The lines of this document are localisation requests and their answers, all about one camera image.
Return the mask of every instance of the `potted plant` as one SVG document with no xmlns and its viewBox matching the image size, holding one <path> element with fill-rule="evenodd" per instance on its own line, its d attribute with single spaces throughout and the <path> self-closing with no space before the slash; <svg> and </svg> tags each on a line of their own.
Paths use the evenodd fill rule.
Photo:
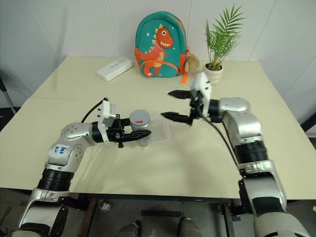
<svg viewBox="0 0 316 237">
<path fill-rule="evenodd" d="M 242 25 L 240 21 L 245 19 L 240 17 L 243 14 L 243 12 L 239 13 L 240 8 L 241 6 L 235 8 L 234 4 L 230 11 L 227 8 L 223 9 L 223 15 L 219 14 L 221 20 L 215 19 L 217 24 L 212 24 L 212 31 L 206 20 L 205 35 L 209 63 L 203 67 L 203 70 L 211 83 L 219 83 L 221 81 L 224 71 L 222 62 L 237 46 L 240 38 L 238 29 L 241 29 L 240 26 Z"/>
</svg>

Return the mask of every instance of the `black cable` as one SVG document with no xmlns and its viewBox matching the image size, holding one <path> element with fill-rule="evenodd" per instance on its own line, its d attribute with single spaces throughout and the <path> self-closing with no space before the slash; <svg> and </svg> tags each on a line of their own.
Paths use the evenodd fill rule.
<svg viewBox="0 0 316 237">
<path fill-rule="evenodd" d="M 101 100 L 98 104 L 96 104 L 95 106 L 92 107 L 91 110 L 89 110 L 89 112 L 83 117 L 83 119 L 81 120 L 81 122 L 84 122 L 85 119 L 90 115 L 90 113 L 92 113 L 92 111 L 94 111 L 98 106 L 100 106 L 102 104 L 103 100 Z"/>
<path fill-rule="evenodd" d="M 220 131 L 211 121 L 209 121 L 209 120 L 202 114 L 202 111 L 201 111 L 201 109 L 200 109 L 198 106 L 196 107 L 196 110 L 197 110 L 198 115 L 200 115 L 209 125 L 211 125 L 211 126 L 218 132 L 219 135 L 221 135 L 223 141 L 224 141 L 225 144 L 226 144 L 227 149 L 229 150 L 229 152 L 230 152 L 230 154 L 231 154 L 231 156 L 232 156 L 232 158 L 233 158 L 233 161 L 234 161 L 235 165 L 237 166 L 237 162 L 236 162 L 236 160 L 235 160 L 235 157 L 234 157 L 234 155 L 233 155 L 233 152 L 232 152 L 231 148 L 229 147 L 229 145 L 228 145 L 228 143 L 227 143 L 225 137 L 224 137 L 223 134 L 221 133 L 221 131 Z"/>
</svg>

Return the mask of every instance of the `white wall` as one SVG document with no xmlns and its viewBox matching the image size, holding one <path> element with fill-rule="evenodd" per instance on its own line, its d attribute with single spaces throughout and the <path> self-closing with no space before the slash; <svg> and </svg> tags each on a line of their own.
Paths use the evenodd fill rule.
<svg viewBox="0 0 316 237">
<path fill-rule="evenodd" d="M 315 0 L 0 0 L 0 76 L 20 106 L 66 55 L 133 57 L 139 22 L 159 10 L 182 20 L 191 52 L 206 59 L 205 19 L 234 2 L 247 19 L 227 59 L 261 61 L 303 122 L 316 111 Z"/>
</svg>

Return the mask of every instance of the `floor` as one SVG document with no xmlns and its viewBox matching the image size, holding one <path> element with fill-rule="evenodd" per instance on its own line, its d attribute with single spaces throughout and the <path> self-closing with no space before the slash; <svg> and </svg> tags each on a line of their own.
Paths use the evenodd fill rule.
<svg viewBox="0 0 316 237">
<path fill-rule="evenodd" d="M 8 189 L 0 189 L 0 227 L 15 230 L 24 210 L 28 196 Z M 148 216 L 142 210 L 168 210 L 194 220 L 203 237 L 226 237 L 223 215 L 216 204 L 207 202 L 179 202 L 110 199 L 108 212 L 97 210 L 91 226 L 90 237 L 114 237 L 119 229 L 142 220 L 143 237 L 175 237 L 180 217 Z M 297 217 L 312 237 L 316 237 L 316 200 L 296 201 L 288 205 L 288 211 Z M 76 237 L 79 234 L 84 212 L 69 208 L 66 227 L 62 237 Z M 234 221 L 236 237 L 254 237 L 252 215 L 241 215 Z"/>
</svg>

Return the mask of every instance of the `sticker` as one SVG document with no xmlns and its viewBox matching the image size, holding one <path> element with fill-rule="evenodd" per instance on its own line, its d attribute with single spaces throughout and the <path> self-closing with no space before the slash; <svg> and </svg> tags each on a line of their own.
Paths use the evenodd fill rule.
<svg viewBox="0 0 316 237">
<path fill-rule="evenodd" d="M 64 154 L 70 146 L 65 146 L 62 144 L 57 144 L 53 149 L 54 154 Z"/>
</svg>

